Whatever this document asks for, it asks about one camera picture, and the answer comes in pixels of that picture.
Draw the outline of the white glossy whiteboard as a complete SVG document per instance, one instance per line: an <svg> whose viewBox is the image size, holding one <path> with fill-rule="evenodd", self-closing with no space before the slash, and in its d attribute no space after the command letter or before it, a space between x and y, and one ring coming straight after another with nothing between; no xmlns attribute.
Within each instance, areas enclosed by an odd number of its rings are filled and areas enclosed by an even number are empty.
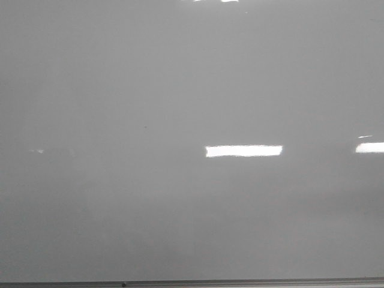
<svg viewBox="0 0 384 288"><path fill-rule="evenodd" d="M383 275L382 1L2 1L1 281Z"/></svg>

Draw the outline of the grey aluminium whiteboard frame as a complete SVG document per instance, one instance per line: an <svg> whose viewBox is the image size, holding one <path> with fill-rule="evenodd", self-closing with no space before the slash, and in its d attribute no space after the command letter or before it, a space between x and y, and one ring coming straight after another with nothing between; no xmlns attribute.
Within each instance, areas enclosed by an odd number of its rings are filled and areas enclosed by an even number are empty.
<svg viewBox="0 0 384 288"><path fill-rule="evenodd" d="M383 277L269 280L2 282L1 287L383 287Z"/></svg>

